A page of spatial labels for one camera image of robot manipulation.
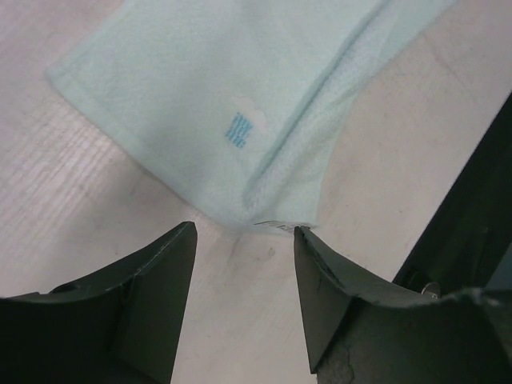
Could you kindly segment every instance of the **wood grain surface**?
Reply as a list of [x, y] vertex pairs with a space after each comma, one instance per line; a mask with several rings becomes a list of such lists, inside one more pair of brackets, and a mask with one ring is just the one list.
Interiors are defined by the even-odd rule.
[[[51, 288], [196, 222], [173, 384], [315, 382], [291, 237], [212, 222], [69, 106], [44, 70], [119, 0], [0, 1], [0, 295]], [[512, 2], [461, 0], [362, 92], [316, 230], [387, 279], [512, 89]]]

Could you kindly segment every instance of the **light blue cloth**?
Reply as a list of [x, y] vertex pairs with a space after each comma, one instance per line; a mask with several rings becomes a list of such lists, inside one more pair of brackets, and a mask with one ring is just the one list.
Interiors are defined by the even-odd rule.
[[213, 219], [314, 223], [352, 101], [455, 1], [131, 0], [48, 73]]

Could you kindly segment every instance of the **cloth fold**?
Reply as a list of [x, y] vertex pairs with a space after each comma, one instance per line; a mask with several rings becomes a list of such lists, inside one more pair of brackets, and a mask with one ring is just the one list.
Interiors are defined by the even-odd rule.
[[314, 224], [351, 103], [455, 1], [129, 0], [48, 75], [213, 219]]

